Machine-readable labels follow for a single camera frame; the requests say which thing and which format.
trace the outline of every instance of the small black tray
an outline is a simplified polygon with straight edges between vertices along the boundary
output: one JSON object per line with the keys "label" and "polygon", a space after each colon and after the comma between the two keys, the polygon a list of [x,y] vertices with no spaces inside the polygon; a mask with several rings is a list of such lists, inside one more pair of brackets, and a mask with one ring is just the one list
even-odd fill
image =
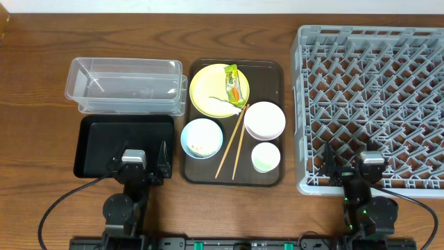
{"label": "small black tray", "polygon": [[145,151],[147,167],[157,166],[160,144],[166,142],[167,160],[173,160],[174,121],[168,115],[89,115],[78,134],[74,175],[98,178],[107,163],[127,143],[127,149]]}
{"label": "small black tray", "polygon": [[[245,74],[248,79],[248,84],[250,85],[250,97],[248,98],[248,103],[250,105],[259,101],[270,101],[284,110],[284,73],[281,66],[276,62],[200,59],[191,66],[190,79],[192,79],[202,68],[216,63],[224,63],[228,65],[237,64],[237,67]],[[232,180],[242,124],[239,125],[218,178],[214,178],[239,116],[233,115],[222,119],[209,118],[200,113],[193,106],[189,99],[189,94],[187,95],[187,98],[187,112],[185,114],[187,123],[198,118],[208,118],[215,121],[221,127],[223,132],[222,147],[219,152],[211,158],[197,160],[189,157],[185,152],[182,153],[180,173],[187,182],[193,184],[269,188],[277,185],[282,180],[284,176],[283,134],[270,141],[276,145],[281,152],[279,166],[268,173],[261,174],[254,169],[253,163],[251,162],[251,151],[261,142],[252,138],[247,131],[244,132],[244,140],[242,142],[236,176],[234,180]]]}

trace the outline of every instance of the chopstick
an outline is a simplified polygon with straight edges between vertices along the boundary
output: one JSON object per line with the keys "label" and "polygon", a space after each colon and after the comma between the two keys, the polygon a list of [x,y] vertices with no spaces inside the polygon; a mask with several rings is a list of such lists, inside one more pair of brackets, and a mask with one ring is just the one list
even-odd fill
{"label": "chopstick", "polygon": [[[250,107],[250,104],[247,105],[245,112],[248,110],[249,107]],[[244,140],[244,131],[245,131],[245,120],[242,124],[241,139],[239,139],[239,146],[237,146],[237,155],[236,155],[236,161],[234,162],[234,170],[233,170],[232,180],[234,180],[234,176],[236,175],[237,162],[239,161],[239,154],[241,153],[242,141]]]}
{"label": "chopstick", "polygon": [[228,142],[228,146],[227,146],[227,149],[225,150],[225,153],[223,153],[221,164],[219,165],[219,168],[217,169],[216,176],[214,178],[217,178],[217,176],[219,175],[219,172],[221,171],[223,162],[225,161],[225,157],[227,157],[228,150],[230,150],[231,142],[233,142],[234,135],[236,135],[237,127],[239,127],[239,124],[241,123],[242,116],[244,115],[245,109],[246,109],[246,107],[242,108],[242,112],[237,120],[236,126],[233,130],[233,134],[231,135],[230,141]]}

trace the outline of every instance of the yellow plate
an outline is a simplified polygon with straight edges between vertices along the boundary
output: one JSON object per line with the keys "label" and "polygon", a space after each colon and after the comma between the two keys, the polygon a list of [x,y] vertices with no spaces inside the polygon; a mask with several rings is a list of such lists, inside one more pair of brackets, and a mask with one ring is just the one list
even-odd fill
{"label": "yellow plate", "polygon": [[[226,64],[206,66],[197,72],[191,81],[189,97],[194,107],[204,115],[213,118],[225,118],[233,115],[231,112],[206,104],[208,97],[216,97],[217,99],[228,101],[224,70],[224,67],[227,66]],[[245,75],[240,70],[238,71],[241,93],[246,103],[250,96],[250,86]]]}

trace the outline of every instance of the white dish rack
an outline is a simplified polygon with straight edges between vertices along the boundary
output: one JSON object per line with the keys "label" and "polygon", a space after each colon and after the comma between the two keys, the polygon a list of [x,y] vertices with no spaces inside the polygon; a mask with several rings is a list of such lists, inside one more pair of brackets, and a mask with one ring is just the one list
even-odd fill
{"label": "white dish rack", "polygon": [[343,194],[318,174],[325,141],[350,165],[371,140],[383,188],[444,197],[444,28],[302,26],[291,57],[301,193]]}

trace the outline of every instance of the white wall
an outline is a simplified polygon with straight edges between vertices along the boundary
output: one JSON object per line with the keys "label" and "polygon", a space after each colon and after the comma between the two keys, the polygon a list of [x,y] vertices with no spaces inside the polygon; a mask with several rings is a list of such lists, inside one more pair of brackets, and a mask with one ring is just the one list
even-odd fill
{"label": "white wall", "polygon": [[10,13],[444,14],[443,0],[0,0]]}

